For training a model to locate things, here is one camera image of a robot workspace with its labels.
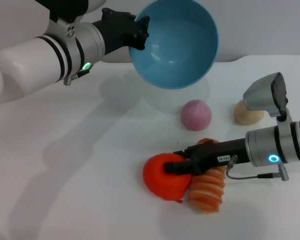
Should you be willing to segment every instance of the black stripe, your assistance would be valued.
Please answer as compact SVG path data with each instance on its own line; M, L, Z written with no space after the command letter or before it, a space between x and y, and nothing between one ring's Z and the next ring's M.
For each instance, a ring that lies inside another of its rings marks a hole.
M66 60L68 62L68 72L66 73L65 77L68 77L72 71L72 60L71 60L71 56L70 56L67 46L62 41L60 41L56 36L54 36L52 34L46 34L46 35L49 36L50 38L53 38L60 45L62 50L64 51Z
M76 42L76 46L79 49L80 58L81 58L81 64L80 64L80 68L79 68L79 71L80 71L85 65L85 53L84 53L84 50L82 49L82 46L77 38L75 38L75 42Z
M61 55L61 52L59 51L57 46L54 44L54 42L51 41L49 38L47 38L45 36L37 36L36 38L46 41L53 48L53 50L59 60L59 63L60 63L60 78L58 79L58 81L61 80L63 78L63 76L65 75L65 61Z
M292 122L290 124L290 129L291 129L292 140L293 140L293 145L294 145L294 149L295 149L295 152L296 152L296 156L300 160L300 146L299 146L299 143L298 143L296 122Z
M280 137L279 137L279 129L278 126L274 127L274 141L276 150L278 151L279 157L281 159L281 162L284 164L287 164L287 160L285 159L284 152L282 151L281 144L280 144Z

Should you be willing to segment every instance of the green led light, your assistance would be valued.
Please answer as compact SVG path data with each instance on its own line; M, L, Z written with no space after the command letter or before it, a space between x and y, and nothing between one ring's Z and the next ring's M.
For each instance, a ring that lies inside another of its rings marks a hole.
M90 66L91 66L91 63L90 63L90 62L87 62L87 63L83 66L82 70L87 70L88 68L90 68Z

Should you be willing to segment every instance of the toy food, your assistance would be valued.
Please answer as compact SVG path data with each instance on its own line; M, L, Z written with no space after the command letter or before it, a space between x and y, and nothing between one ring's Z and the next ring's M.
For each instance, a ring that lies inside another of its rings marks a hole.
M211 123L212 114L209 106L201 100L191 100L181 112L182 123L192 131L206 129Z
M191 181L191 175L166 173L164 164L168 162L184 162L186 159L174 153L162 153L151 157L143 167L143 181L155 195L182 203L182 198Z
M265 115L265 111L249 111L243 100L238 102L234 109L234 118L241 125L252 125L259 122Z
M211 139L205 138L198 142L203 144ZM225 187L225 166L209 169L203 175L193 176L188 188L188 202L203 214L219 212Z

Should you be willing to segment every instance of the pink plush ball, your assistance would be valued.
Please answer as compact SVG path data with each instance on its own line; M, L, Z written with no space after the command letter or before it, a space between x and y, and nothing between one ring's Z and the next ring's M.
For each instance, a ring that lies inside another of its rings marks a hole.
M206 129L212 119L210 107L201 100L191 100L184 105L181 112L181 121L192 131Z

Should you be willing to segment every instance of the striped orange object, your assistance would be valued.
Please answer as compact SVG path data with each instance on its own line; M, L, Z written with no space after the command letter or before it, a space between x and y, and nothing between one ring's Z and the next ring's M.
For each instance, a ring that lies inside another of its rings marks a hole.
M204 138L198 142L203 144L212 139ZM225 187L225 166L209 169L203 175L193 176L188 187L188 202L203 214L219 212Z

